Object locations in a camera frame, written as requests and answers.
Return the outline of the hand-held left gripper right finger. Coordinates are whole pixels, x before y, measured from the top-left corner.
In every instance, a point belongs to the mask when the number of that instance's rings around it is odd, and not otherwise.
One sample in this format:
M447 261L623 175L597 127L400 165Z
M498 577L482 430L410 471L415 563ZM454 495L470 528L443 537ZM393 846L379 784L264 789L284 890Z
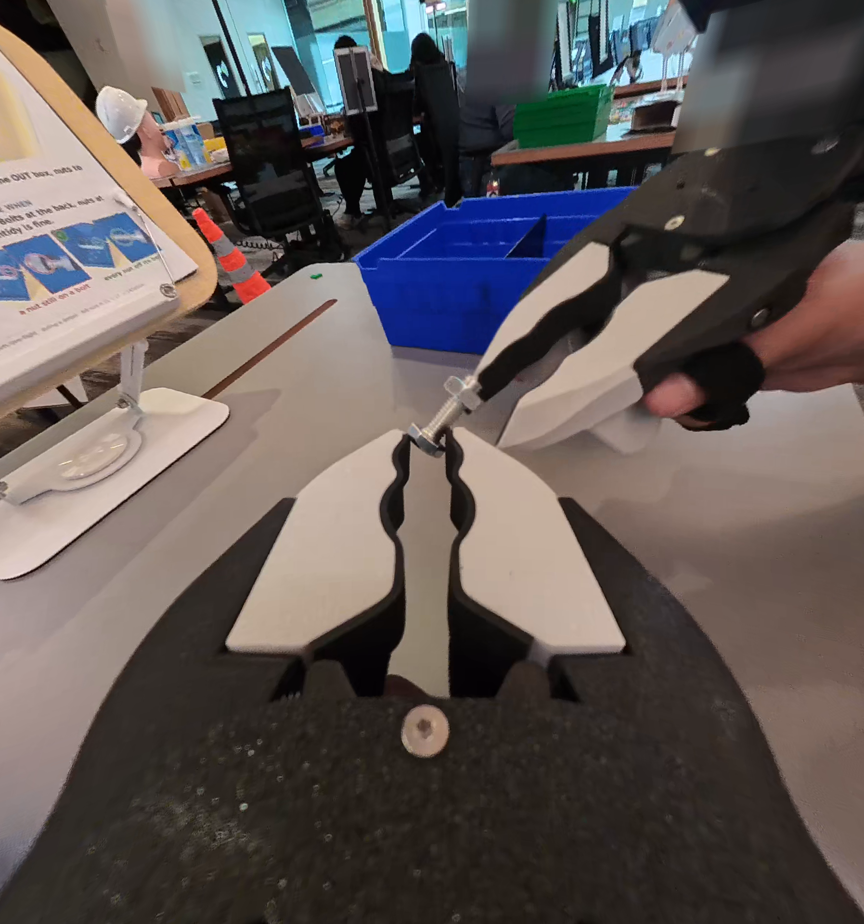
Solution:
M626 640L555 492L464 428L447 438L449 693L495 697L510 670L618 655Z

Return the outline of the printed instruction sheet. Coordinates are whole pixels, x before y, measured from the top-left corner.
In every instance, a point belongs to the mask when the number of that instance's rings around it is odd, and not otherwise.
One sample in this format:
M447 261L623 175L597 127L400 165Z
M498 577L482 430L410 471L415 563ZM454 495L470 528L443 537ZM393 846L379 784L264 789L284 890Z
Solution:
M0 51L0 375L137 321L197 264Z

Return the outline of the person's right hand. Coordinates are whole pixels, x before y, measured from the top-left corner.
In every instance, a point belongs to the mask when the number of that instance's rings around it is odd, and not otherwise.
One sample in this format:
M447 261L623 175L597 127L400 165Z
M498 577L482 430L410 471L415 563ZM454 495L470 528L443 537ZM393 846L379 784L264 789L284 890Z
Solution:
M687 430L723 431L749 422L759 391L812 393L864 385L864 241L832 251L784 317L669 375L643 400Z

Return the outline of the stack of green bins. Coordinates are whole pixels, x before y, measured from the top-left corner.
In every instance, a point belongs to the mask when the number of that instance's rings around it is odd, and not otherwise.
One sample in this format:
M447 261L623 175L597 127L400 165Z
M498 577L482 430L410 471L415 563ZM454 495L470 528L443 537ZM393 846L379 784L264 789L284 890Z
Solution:
M521 149L591 143L609 125L615 88L592 85L557 90L520 103L513 119L513 139Z

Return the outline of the black office chair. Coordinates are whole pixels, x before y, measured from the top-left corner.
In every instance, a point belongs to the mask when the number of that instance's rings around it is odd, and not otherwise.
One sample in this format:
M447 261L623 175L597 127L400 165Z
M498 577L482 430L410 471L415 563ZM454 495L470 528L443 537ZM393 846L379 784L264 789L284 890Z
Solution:
M349 248L322 205L299 136L290 89L214 99L238 200L233 225L248 237L285 246L291 269L310 261L344 261Z

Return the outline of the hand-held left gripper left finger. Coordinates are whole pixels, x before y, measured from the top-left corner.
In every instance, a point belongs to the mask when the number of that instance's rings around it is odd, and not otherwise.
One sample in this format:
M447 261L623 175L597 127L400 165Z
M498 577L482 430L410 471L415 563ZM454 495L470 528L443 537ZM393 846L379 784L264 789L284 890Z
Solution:
M404 487L412 443L392 430L294 499L226 639L230 653L337 662L380 697L405 631Z

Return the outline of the document stand with wooden board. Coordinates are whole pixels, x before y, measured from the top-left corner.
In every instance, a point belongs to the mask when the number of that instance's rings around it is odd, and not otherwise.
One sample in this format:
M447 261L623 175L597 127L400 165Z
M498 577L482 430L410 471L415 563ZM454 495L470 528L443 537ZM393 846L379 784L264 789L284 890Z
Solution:
M160 287L164 299L142 318L89 345L18 375L0 375L0 418L64 385L102 360L119 358L110 410L0 475L0 580L30 574L126 502L150 480L221 427L224 404L169 388L142 386L146 339L202 305L218 283L207 245L112 139L50 64L0 26L0 51L103 163L134 205L197 264L180 282Z

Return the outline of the white wipes canister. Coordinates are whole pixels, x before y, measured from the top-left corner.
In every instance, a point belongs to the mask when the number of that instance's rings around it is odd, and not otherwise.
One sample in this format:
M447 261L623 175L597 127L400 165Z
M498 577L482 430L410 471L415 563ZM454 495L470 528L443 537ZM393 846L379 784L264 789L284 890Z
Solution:
M183 172L205 169L211 165L205 140L195 117L184 117L161 125L161 132L170 142L169 159Z

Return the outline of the orange traffic cone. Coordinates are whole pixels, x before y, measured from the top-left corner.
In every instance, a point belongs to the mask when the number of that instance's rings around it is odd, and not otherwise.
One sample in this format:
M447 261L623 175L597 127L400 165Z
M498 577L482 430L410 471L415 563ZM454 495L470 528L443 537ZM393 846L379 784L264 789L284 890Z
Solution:
M212 248L242 305L270 291L272 286L259 271L253 269L241 250L230 241L204 209L194 209L192 217L200 234Z

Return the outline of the silver bolt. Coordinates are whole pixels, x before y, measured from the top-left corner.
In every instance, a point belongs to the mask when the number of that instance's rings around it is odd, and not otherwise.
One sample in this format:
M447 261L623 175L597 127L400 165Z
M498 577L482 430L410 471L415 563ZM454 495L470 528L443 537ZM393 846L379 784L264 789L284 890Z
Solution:
M453 426L461 421L468 410L461 399L449 397L430 422L424 426L412 424L405 435L420 451L433 458L445 454L447 434Z

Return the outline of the black bin divider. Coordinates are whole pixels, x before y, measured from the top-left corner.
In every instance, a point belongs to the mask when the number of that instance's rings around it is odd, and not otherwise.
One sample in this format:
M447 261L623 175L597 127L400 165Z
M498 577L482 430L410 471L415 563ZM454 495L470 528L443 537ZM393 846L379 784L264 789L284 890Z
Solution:
M507 259L541 260L544 259L544 240L546 218L542 214L509 251Z

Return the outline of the small display on pole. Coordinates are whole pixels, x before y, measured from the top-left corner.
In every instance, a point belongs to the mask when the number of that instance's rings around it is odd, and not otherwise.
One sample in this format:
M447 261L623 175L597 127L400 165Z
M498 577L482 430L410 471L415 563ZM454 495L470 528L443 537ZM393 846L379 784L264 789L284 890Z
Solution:
M368 115L378 111L371 50L362 45L334 50L335 67L345 115Z

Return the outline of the blue plastic bin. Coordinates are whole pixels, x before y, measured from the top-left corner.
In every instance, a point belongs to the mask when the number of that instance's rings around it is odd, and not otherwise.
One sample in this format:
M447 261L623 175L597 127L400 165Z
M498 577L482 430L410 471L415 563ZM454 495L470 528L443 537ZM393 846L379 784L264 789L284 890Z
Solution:
M359 267L392 347L482 354L558 251L633 188L438 202L361 251ZM544 259L507 259L542 215Z

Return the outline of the white hard hat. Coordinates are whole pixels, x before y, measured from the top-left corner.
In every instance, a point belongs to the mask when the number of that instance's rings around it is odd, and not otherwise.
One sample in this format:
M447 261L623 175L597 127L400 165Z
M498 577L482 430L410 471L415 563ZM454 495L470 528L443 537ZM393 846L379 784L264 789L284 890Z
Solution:
M94 112L115 142L124 145L137 135L148 112L148 100L104 86L96 97Z

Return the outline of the mannequin head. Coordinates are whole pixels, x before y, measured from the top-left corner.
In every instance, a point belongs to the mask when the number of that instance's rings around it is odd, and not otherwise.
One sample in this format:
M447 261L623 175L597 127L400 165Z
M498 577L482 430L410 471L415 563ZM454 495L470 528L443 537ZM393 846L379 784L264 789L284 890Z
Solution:
M137 128L136 138L140 143L142 171L150 179L168 179L181 171L171 139L149 111Z

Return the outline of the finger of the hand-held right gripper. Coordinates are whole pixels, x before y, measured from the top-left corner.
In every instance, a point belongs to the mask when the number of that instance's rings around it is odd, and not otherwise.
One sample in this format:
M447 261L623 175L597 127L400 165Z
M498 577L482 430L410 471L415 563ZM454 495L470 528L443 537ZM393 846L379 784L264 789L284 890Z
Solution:
M568 334L597 330L621 300L622 273L605 244L590 242L549 269L508 313L481 357L473 377L483 402Z
M695 269L639 285L592 341L519 399L497 446L542 449L636 405L645 393L637 360L727 281L726 274Z

